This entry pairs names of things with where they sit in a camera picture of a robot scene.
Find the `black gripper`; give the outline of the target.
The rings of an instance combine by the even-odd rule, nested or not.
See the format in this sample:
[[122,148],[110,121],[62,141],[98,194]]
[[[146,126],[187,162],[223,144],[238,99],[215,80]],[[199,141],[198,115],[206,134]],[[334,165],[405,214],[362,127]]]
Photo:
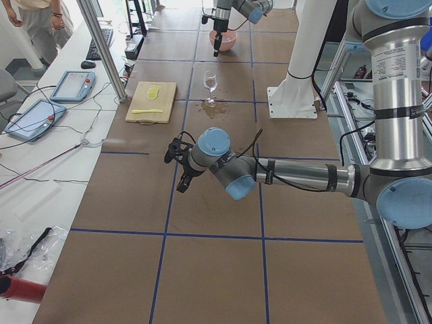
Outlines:
[[183,167],[183,174],[180,178],[179,183],[177,184],[176,190],[181,193],[185,193],[187,189],[189,189],[190,183],[193,178],[198,177],[203,174],[202,171],[194,169],[188,161],[187,157],[183,157],[182,162],[180,163]]
[[217,57],[219,55],[220,46],[222,44],[222,38],[223,38],[222,33],[227,32],[229,20],[220,19],[217,17],[215,17],[213,20],[214,20],[213,29],[217,32],[215,35],[215,40],[213,45],[214,48],[213,56]]

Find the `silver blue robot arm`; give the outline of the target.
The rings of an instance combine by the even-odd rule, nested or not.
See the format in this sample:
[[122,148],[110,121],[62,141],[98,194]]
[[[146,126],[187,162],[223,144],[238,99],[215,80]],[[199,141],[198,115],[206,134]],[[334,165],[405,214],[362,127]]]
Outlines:
[[245,17],[252,24],[257,24],[259,20],[273,9],[272,0],[217,0],[215,9],[210,18],[213,20],[213,30],[216,32],[213,45],[213,56],[219,55],[222,44],[223,33],[227,32],[230,13],[234,8],[238,13]]
[[368,165],[316,165],[258,158],[254,146],[231,150],[228,133],[209,128],[191,142],[177,136],[164,161],[183,167],[178,191],[210,171],[235,200],[259,182],[309,192],[341,192],[375,207],[404,229],[431,225],[431,162],[423,150],[421,39],[430,1],[351,1],[346,46],[371,54],[375,157]]

